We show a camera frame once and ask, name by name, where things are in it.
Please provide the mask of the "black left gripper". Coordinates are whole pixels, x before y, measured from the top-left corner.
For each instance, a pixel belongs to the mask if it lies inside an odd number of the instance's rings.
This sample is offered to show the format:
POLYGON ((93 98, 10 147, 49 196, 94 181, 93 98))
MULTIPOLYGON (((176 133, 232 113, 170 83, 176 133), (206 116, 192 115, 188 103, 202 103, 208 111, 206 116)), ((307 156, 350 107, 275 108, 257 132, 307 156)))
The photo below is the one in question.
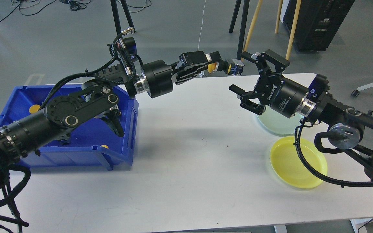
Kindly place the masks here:
POLYGON ((135 82, 135 94, 147 92, 151 98, 172 92, 173 83, 180 85, 194 78, 201 78, 208 65, 221 60, 218 51, 205 54, 203 51, 182 53, 179 62, 170 65, 163 60, 140 62, 140 74, 135 82))

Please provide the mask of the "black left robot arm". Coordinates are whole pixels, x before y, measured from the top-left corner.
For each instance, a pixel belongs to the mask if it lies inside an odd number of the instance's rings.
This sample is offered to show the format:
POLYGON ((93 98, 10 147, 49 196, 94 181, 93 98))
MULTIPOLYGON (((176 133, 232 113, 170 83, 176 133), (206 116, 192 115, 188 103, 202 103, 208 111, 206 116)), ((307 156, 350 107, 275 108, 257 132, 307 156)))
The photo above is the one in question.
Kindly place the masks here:
MULTIPOLYGON (((112 59, 92 72, 69 75, 56 83, 35 113, 0 127, 0 207, 7 205, 13 218, 0 215, 0 221, 16 224, 19 232, 28 223, 20 218, 15 197, 27 185, 31 171, 17 163, 30 152, 40 155, 40 147, 62 139, 78 126, 100 118, 117 135, 124 135, 120 111, 115 108, 119 97, 114 86, 125 85, 130 98, 147 92, 151 98, 170 93, 179 85, 198 77, 203 71, 233 70, 219 52, 186 52, 173 64, 162 60, 144 64, 136 52, 136 43, 126 35, 128 28, 117 34, 108 45, 112 59)), ((11 232, 0 225, 1 229, 11 232)))

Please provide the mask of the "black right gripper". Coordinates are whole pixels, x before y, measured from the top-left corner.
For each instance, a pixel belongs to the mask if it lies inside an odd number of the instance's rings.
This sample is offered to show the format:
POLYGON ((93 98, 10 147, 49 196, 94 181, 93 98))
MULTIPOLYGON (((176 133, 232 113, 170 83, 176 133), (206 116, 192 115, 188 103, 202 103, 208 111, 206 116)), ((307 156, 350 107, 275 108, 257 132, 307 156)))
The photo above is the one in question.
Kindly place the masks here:
POLYGON ((254 63, 259 73, 253 91, 246 92, 234 84, 229 86, 229 90, 240 99, 240 106, 259 116, 269 106, 281 115, 291 118, 308 92, 308 88, 282 75, 290 62, 271 49, 255 54, 244 51, 240 57, 254 63), (256 98, 260 104, 250 101, 256 98))

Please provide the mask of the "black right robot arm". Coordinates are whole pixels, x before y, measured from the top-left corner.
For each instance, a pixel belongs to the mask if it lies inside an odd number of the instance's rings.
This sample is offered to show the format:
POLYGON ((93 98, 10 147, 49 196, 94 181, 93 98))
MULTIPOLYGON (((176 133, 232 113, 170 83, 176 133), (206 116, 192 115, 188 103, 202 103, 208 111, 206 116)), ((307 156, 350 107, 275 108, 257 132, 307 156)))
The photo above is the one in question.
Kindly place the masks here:
POLYGON ((295 113, 303 116, 301 125, 295 128, 295 148, 302 164, 315 177, 341 187, 373 187, 373 116, 344 105, 333 98, 328 91, 329 81, 323 75, 316 75, 309 87, 285 78, 282 72, 289 61, 272 50, 240 55, 254 63, 260 77, 253 91, 231 85, 229 89, 241 100, 241 107, 257 115, 263 114, 266 106, 290 118, 295 113), (302 129, 305 123, 326 123, 326 132, 316 134, 314 144, 318 151, 328 154, 346 153, 364 167, 369 182, 351 182, 330 178, 319 173, 305 159, 300 147, 302 129))

